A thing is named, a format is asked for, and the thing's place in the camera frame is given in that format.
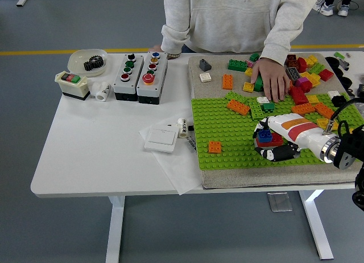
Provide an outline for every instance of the red stripe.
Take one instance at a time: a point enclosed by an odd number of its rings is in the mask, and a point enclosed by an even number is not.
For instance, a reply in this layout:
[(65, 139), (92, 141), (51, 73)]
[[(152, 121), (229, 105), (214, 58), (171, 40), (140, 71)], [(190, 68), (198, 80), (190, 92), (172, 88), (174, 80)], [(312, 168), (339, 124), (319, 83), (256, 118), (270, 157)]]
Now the red stripe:
[(317, 125), (315, 125), (313, 122), (309, 122), (307, 124), (302, 124), (302, 125), (297, 125), (288, 132), (288, 136), (295, 142), (296, 138), (299, 134), (301, 134), (303, 131), (313, 129), (313, 128), (319, 128), (319, 127)]

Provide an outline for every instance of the sneaker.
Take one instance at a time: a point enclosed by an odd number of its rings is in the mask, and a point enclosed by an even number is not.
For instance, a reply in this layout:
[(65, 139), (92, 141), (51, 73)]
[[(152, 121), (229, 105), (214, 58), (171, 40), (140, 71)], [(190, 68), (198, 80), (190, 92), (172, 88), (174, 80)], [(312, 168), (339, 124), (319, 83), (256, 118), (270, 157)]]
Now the sneaker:
[(334, 14), (334, 5), (327, 6), (325, 0), (318, 0), (312, 8), (315, 11), (319, 11), (326, 17)]
[(337, 15), (340, 15), (341, 17), (346, 17), (348, 15), (349, 11), (349, 5), (343, 5), (341, 2), (337, 5), (337, 9), (339, 10), (337, 12)]

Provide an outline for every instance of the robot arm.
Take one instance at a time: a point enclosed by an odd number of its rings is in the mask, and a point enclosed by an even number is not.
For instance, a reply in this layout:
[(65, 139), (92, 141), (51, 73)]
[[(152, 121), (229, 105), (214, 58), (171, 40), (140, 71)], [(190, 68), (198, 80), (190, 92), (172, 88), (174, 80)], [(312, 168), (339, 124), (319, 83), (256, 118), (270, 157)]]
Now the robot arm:
[[(364, 125), (349, 132), (346, 121), (339, 123), (338, 135), (331, 133), (334, 119), (344, 108), (354, 102), (363, 102), (362, 99), (352, 99), (341, 106), (330, 118), (326, 130), (318, 127), (313, 122), (298, 114), (284, 114), (266, 117), (257, 124), (253, 138), (260, 130), (272, 129), (287, 141), (287, 145), (278, 146), (273, 149), (256, 147), (255, 150), (270, 161), (284, 161), (298, 158), (301, 149), (308, 148), (314, 155), (326, 162), (332, 163), (343, 170), (350, 167), (355, 159), (364, 161)], [(341, 126), (345, 125), (346, 133), (341, 134)], [(355, 190), (353, 202), (364, 211), (364, 165), (355, 178)]]

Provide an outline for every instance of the burlap board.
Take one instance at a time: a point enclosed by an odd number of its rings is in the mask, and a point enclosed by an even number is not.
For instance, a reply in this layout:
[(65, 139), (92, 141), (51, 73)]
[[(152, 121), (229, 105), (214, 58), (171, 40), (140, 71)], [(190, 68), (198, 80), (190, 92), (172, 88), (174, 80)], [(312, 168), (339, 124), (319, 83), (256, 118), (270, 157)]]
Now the burlap board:
[[(317, 57), (318, 62), (331, 70), (325, 58), (318, 53), (296, 54), (297, 57), (307, 58), (309, 55)], [(244, 92), (244, 82), (250, 82), (250, 78), (244, 72), (228, 69), (230, 59), (248, 60), (250, 55), (204, 55), (193, 56), (189, 59), (189, 82), (192, 98), (219, 98), (225, 97), (228, 91), (223, 90), (222, 76), (233, 75), (233, 91), (246, 97), (264, 96), (263, 92)], [(209, 72), (211, 82), (202, 83), (200, 74), (200, 60), (206, 60), (211, 66)], [(339, 91), (344, 93), (340, 81), (336, 76), (329, 81), (320, 80), (320, 85), (313, 88), (307, 94), (326, 94), (327, 91)], [(225, 169), (225, 170), (201, 170), (202, 185), (204, 188), (237, 188), (237, 187), (263, 187), (263, 186), (297, 186), (317, 184), (352, 183), (361, 167), (361, 162), (355, 162), (346, 170), (339, 170), (333, 164), (322, 165), (297, 165), (280, 167), (261, 167), (250, 169)]]

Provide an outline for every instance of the green baseplate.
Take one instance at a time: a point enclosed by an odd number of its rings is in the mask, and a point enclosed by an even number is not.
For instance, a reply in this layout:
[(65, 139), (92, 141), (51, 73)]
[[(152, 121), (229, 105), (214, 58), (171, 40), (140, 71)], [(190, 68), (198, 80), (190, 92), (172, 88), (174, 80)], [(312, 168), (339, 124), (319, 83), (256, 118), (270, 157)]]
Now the green baseplate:
[[(327, 94), (317, 94), (318, 100), (333, 111), (335, 108)], [(229, 92), (224, 98), (199, 98), (192, 99), (192, 112), (195, 127), (198, 163), (201, 170), (256, 168), (268, 166), (293, 166), (312, 165), (324, 162), (317, 159), (309, 149), (301, 150), (297, 159), (282, 162), (270, 162), (261, 157), (254, 150), (253, 132), (258, 119), (253, 119), (251, 114), (240, 115), (226, 107), (234, 98), (249, 105), (257, 102), (255, 97), (244, 97), (235, 92)], [(294, 106), (291, 96), (286, 96), (284, 101), (275, 103), (275, 110), (266, 112), (265, 117), (288, 114)], [(316, 119), (323, 118), (317, 112), (306, 114), (305, 118), (316, 123)], [(364, 124), (360, 112), (354, 105), (345, 108), (338, 117), (347, 120), (350, 128)], [(209, 141), (221, 142), (221, 154), (208, 153)]]

